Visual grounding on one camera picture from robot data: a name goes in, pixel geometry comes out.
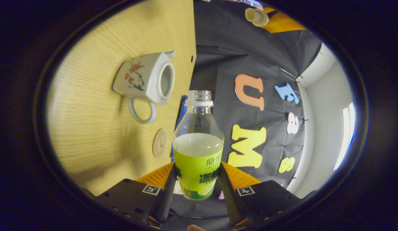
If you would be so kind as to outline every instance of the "yellow letter m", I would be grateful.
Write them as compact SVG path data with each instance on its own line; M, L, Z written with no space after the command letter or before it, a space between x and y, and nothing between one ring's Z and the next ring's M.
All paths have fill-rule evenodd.
M232 139L238 140L239 138L246 139L232 144L232 148L243 153L243 155L231 152L227 163L234 167L253 166L259 168L262 163L262 155L255 152L253 149L265 142L266 129L262 127L258 131L247 130L235 124L232 129Z

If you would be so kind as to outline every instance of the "wooden table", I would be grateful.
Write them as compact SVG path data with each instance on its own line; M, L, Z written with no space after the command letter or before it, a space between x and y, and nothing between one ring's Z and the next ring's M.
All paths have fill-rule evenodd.
M176 50L175 85L167 105L158 105L152 124L139 124L127 99L112 90L120 65L143 54ZM193 2L148 0L131 6L87 33L64 58L48 95L48 127L55 153L78 183L95 196L123 178L136 180L170 162L180 98L186 94L196 59ZM146 119L146 102L135 102ZM166 132L163 154L152 142Z

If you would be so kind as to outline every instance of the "black cloth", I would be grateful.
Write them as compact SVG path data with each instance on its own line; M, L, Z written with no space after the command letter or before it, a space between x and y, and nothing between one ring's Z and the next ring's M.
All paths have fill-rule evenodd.
M321 41L308 31L271 34L255 27L245 19L248 7L223 1L194 2L197 57L190 90L212 92L212 113L225 137L222 161L227 162L229 153L235 151L231 145L242 140L232 139L234 124L249 130L265 127L266 141L254 149L262 155L262 164L259 168L240 169L260 181L275 180L287 187L299 165L305 136L303 102L293 76L303 73L311 64ZM239 74L262 79L263 93L250 86L245 86L244 92L252 97L263 96L264 111L238 99L234 84ZM299 104L281 99L276 92L275 85L281 87L286 83L293 88ZM289 112L299 118L297 134L287 134ZM291 171L280 174L280 162L286 157L295 157L296 162ZM209 199L194 202L174 194L171 213L162 229L186 230L187 225L196 224L224 230L229 218L224 200L218 199L220 193L221 185L216 180Z

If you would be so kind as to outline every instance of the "white number 3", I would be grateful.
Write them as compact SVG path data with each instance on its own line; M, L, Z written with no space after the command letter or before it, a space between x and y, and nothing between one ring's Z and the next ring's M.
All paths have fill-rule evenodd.
M288 134L290 134L290 133L296 134L297 131L299 130L298 117L290 112L289 115L287 116L287 121L289 122L287 124L287 133Z

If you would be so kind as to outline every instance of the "yellow object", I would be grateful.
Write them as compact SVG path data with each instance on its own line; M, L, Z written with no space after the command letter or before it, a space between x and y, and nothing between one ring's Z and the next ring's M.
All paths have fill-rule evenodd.
M262 183L262 181L256 179L255 177L243 172L240 169L233 167L230 164L221 162L223 167L229 177L230 183L232 184L233 190L237 188L251 186L254 184Z
M245 218L243 221L236 224L237 227L246 226L249 219Z
M171 162L167 165L164 165L146 175L143 177L137 179L137 182L143 183L143 184L150 184L156 187L164 188L166 184L166 180L169 176L169 173L172 169L172 166L174 165L174 162Z
M180 97L195 65L194 22L193 1L142 1L96 25L64 56L49 89L48 131L58 160L80 187L98 196L171 162L169 155L152 155L152 142L162 128L163 153L171 152ZM112 90L115 75L130 58L171 50L177 51L176 83L168 104L157 106L152 124L137 123L127 98ZM142 119L151 113L139 99L135 108Z
M295 158L284 158L283 160L281 160L280 162L280 166L279 166L279 173L284 173L284 172L288 172L290 170L292 170L293 165L295 164Z
M267 13L271 13L275 9L266 7L263 11L260 9L248 8L245 10L245 17L253 25L262 27L270 33L278 33L292 30L306 30L295 20L287 17L284 13L277 12L271 18Z
M266 129L262 127L258 131L247 130L235 124L232 129L232 139L238 140L239 138L246 139L232 144L232 148L244 155L231 152L227 161L228 164L234 167L253 166L259 168L262 164L262 155L255 152L253 149L265 142Z
M222 149L203 157L183 155L175 148L174 154L183 196L190 200L210 197L221 165Z

